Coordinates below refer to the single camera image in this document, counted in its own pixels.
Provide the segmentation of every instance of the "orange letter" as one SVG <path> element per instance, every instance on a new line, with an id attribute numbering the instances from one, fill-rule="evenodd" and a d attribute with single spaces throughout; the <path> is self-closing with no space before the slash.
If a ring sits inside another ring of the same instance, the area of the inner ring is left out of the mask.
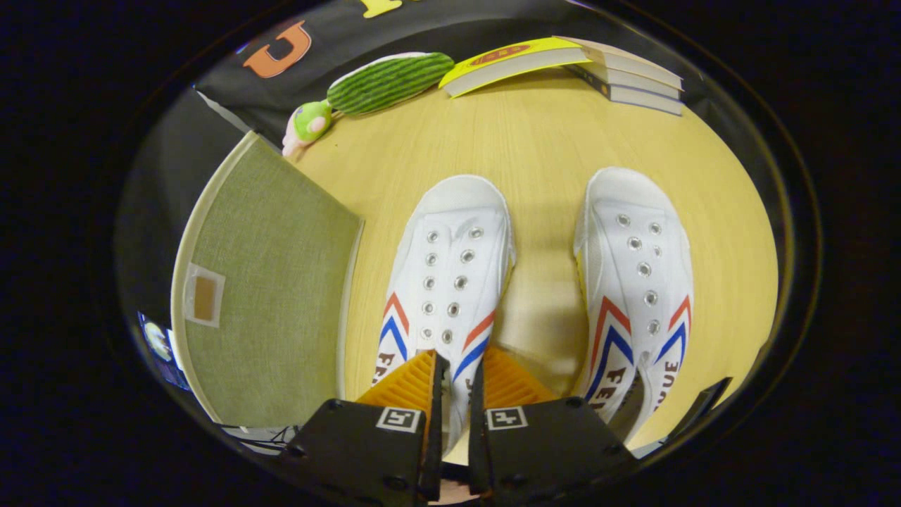
<path id="1" fill-rule="evenodd" d="M 276 40 L 285 39 L 291 43 L 291 52 L 285 58 L 281 60 L 272 58 L 272 55 L 269 54 L 269 45 L 266 44 L 250 55 L 250 58 L 244 62 L 244 67 L 250 67 L 257 73 L 257 76 L 268 79 L 274 78 L 297 63 L 310 49 L 310 35 L 301 26 L 302 24 L 304 24 L 303 21 L 292 25 L 276 37 Z"/>

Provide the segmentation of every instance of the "canvas shoe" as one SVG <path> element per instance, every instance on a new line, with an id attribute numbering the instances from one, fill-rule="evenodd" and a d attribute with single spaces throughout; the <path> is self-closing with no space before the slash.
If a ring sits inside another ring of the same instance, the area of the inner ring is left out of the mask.
<path id="1" fill-rule="evenodd" d="M 445 453 L 468 421 L 472 380 L 514 264 L 504 196 L 479 176 L 454 176 L 428 190 L 397 247 L 372 384 L 423 350 L 447 359 Z"/>
<path id="2" fill-rule="evenodd" d="M 686 232 L 651 179 L 608 168 L 587 185 L 573 254 L 589 324 L 576 394 L 628 444 L 685 360 L 694 305 Z"/>

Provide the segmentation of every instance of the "stack of books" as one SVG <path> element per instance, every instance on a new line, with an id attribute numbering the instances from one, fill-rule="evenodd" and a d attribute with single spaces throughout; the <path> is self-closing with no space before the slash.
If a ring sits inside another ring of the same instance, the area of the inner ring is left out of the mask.
<path id="1" fill-rule="evenodd" d="M 628 51 L 571 37 L 557 37 L 581 46 L 589 62 L 563 67 L 584 79 L 613 102 L 682 115 L 682 78 Z"/>
<path id="2" fill-rule="evenodd" d="M 459 97 L 501 79 L 563 66 L 613 102 L 682 115 L 682 78 L 629 51 L 572 37 L 510 44 L 454 65 L 438 84 Z"/>

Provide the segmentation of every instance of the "wooden table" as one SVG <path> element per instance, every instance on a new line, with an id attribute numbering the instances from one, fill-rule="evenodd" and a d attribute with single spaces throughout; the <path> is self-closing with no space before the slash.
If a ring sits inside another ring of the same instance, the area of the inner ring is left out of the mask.
<path id="1" fill-rule="evenodd" d="M 510 78 L 450 99 L 432 89 L 386 111 L 342 117 L 296 163 L 366 220 L 350 294 L 344 380 L 369 387 L 397 244 L 423 193 L 454 174 L 493 181 L 514 223 L 518 262 L 492 341 L 553 391 L 572 389 L 588 322 L 571 254 L 588 179 L 622 166 L 667 192 L 692 246 L 696 307 L 681 374 L 629 447 L 668 434 L 698 392 L 735 391 L 766 340 L 778 267 L 751 179 L 694 113 L 614 104 L 563 69 Z M 448 460 L 466 463 L 466 439 Z"/>

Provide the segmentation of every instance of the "green plush cucumber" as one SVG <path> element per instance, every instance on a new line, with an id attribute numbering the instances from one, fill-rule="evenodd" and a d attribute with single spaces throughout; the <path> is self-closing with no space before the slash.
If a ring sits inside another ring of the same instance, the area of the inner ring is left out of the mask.
<path id="1" fill-rule="evenodd" d="M 409 52 L 375 60 L 332 83 L 329 104 L 345 115 L 365 115 L 421 93 L 453 69 L 443 53 Z"/>

